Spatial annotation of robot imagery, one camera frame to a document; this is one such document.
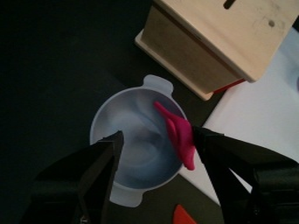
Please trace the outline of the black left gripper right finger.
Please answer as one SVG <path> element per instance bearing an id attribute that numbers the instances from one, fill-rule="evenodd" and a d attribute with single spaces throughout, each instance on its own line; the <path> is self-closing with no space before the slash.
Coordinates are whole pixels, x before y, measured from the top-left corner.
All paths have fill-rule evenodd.
<path id="1" fill-rule="evenodd" d="M 192 134 L 225 223 L 299 224 L 299 163 L 209 129 Z"/>

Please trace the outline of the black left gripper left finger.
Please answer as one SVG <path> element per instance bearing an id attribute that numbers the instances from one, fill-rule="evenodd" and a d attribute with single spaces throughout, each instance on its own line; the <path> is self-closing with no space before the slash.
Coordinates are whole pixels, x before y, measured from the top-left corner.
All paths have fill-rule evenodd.
<path id="1" fill-rule="evenodd" d="M 40 172 L 19 224 L 107 224 L 123 144 L 119 131 Z"/>

